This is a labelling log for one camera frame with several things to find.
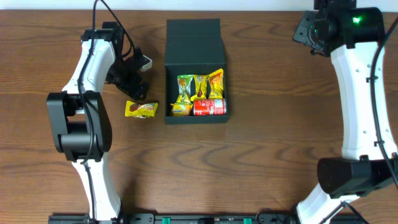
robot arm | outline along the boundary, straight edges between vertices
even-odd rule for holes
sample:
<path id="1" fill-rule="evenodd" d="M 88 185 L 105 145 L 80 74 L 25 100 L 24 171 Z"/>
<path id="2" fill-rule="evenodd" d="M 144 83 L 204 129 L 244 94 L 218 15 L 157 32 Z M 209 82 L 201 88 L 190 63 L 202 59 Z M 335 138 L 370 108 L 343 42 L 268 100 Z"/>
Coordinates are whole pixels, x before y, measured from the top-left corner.
<path id="1" fill-rule="evenodd" d="M 319 184 L 297 205 L 301 224 L 329 223 L 343 208 L 341 202 L 350 203 L 392 182 L 378 146 L 369 83 L 372 60 L 384 37 L 382 15 L 376 8 L 355 7 L 355 1 L 315 1 L 318 14 L 305 12 L 294 35 L 294 41 L 313 49 L 312 54 L 331 57 L 344 124 L 342 157 L 319 161 Z M 382 79 L 383 55 L 384 49 L 376 64 L 376 103 L 384 146 L 397 167 Z"/>
<path id="2" fill-rule="evenodd" d="M 94 51 L 82 76 L 82 92 L 90 105 L 95 140 L 86 164 L 80 164 L 88 153 L 90 128 L 86 121 L 69 121 L 69 116 L 84 114 L 78 94 L 77 80 L 91 47 L 91 30 L 82 35 L 82 53 L 75 73 L 61 93 L 47 98 L 53 139 L 59 152 L 65 153 L 78 171 L 90 204 L 90 217 L 98 221 L 115 220 L 119 216 L 121 200 L 117 195 L 108 164 L 112 130 L 101 92 L 105 81 L 115 84 L 135 100 L 146 97 L 147 84 L 136 73 L 152 66 L 152 60 L 134 49 L 134 55 L 123 60 L 123 30 L 115 22 L 104 22 L 94 36 Z"/>

white arm segment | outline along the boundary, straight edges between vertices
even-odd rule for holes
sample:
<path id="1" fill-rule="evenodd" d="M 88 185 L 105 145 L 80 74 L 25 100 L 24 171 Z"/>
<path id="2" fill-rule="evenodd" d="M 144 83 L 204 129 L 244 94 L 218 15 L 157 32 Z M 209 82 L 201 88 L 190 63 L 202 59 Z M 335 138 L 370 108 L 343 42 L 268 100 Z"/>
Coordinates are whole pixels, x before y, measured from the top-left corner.
<path id="1" fill-rule="evenodd" d="M 63 87 L 62 91 L 67 91 L 68 94 L 77 94 L 77 79 L 79 78 L 83 64 L 85 63 L 88 51 L 91 46 L 91 39 L 84 41 L 81 44 L 81 57 L 77 64 L 75 73 L 68 84 Z M 103 39 L 94 40 L 94 53 L 88 62 L 85 73 L 82 79 L 82 92 L 92 90 L 95 92 L 102 92 L 104 88 L 106 74 L 108 74 L 110 66 L 115 61 L 115 54 L 112 43 Z"/>
<path id="2" fill-rule="evenodd" d="M 384 159 L 377 141 L 371 104 L 370 77 L 371 64 L 377 49 L 376 42 L 357 43 L 354 49 L 345 45 L 331 53 L 331 62 L 335 67 L 343 110 L 344 138 L 342 154 L 344 159 L 359 160 L 362 155 L 368 155 L 370 160 Z M 397 146 L 392 139 L 387 117 L 386 96 L 382 75 L 384 49 L 376 64 L 375 82 L 377 112 L 380 129 L 387 155 L 391 158 L 397 152 Z M 297 205 L 297 215 L 301 224 L 321 223 L 325 217 L 340 206 L 341 201 L 352 202 L 359 197 L 347 195 L 331 199 L 320 184 L 311 194 Z"/>
<path id="3" fill-rule="evenodd" d="M 81 181 L 83 182 L 88 203 L 90 204 L 90 217 L 93 217 L 90 185 L 85 167 L 80 164 L 82 160 L 83 159 L 78 159 L 77 162 L 72 162 L 72 165 L 79 173 Z M 98 221 L 108 221 L 112 218 L 117 218 L 120 211 L 121 201 L 116 193 L 111 173 L 109 171 L 108 153 L 105 152 L 103 154 L 101 162 L 95 162 L 94 159 L 89 159 L 87 164 L 90 167 L 91 178 L 93 180 L 95 218 Z"/>

wooden table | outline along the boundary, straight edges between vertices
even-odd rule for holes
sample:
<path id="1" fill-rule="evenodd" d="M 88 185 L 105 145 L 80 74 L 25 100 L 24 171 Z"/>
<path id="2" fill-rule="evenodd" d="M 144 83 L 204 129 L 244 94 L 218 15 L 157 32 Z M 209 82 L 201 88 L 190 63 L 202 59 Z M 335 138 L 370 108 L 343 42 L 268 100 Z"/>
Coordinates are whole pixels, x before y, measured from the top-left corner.
<path id="1" fill-rule="evenodd" d="M 256 213 L 289 210 L 317 183 L 317 161 L 341 155 L 343 118 L 329 58 L 292 41 L 301 12 L 118 11 L 134 43 L 154 60 L 142 74 L 155 119 L 124 117 L 129 98 L 107 85 L 109 153 L 128 212 Z M 389 27 L 396 14 L 385 14 Z M 164 123 L 166 20 L 221 18 L 228 65 L 226 124 Z M 112 21 L 98 12 L 97 24 Z M 0 11 L 0 222 L 46 223 L 87 213 L 76 170 L 53 145 L 45 99 L 61 91 L 80 58 L 91 11 Z M 385 57 L 389 119 L 398 139 L 398 34 Z M 396 223 L 394 186 L 353 205 L 371 223 Z"/>

white background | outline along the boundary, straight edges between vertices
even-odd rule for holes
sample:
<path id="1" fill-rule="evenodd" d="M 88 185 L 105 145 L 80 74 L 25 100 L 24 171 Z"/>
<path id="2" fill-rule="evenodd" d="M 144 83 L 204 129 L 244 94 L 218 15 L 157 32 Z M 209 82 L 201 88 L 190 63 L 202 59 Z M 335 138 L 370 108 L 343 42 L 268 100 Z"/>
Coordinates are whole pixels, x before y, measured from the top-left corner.
<path id="1" fill-rule="evenodd" d="M 0 0 L 0 9 L 92 9 L 94 0 Z M 111 9 L 186 11 L 304 11 L 313 0 L 105 0 Z M 357 0 L 357 7 L 398 12 L 398 0 Z"/>

snack package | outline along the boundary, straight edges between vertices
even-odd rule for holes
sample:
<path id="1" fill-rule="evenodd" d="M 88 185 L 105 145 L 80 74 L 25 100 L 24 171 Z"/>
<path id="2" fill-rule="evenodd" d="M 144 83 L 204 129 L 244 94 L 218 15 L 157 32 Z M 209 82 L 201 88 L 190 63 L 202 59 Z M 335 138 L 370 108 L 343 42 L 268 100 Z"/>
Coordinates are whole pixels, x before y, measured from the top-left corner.
<path id="1" fill-rule="evenodd" d="M 196 94 L 191 97 L 191 101 L 206 99 L 207 75 L 194 75 Z"/>
<path id="2" fill-rule="evenodd" d="M 193 75 L 177 76 L 179 96 L 176 103 L 191 103 L 191 82 Z"/>
<path id="3" fill-rule="evenodd" d="M 158 103 L 147 103 L 140 105 L 138 103 L 127 101 L 125 116 L 132 116 L 135 118 L 154 118 Z"/>
<path id="4" fill-rule="evenodd" d="M 191 114 L 192 104 L 172 103 L 171 116 L 189 116 Z"/>
<path id="5" fill-rule="evenodd" d="M 209 75 L 209 84 L 211 87 L 209 99 L 223 98 L 223 91 L 224 91 L 223 78 L 224 78 L 224 70 L 222 68 Z"/>

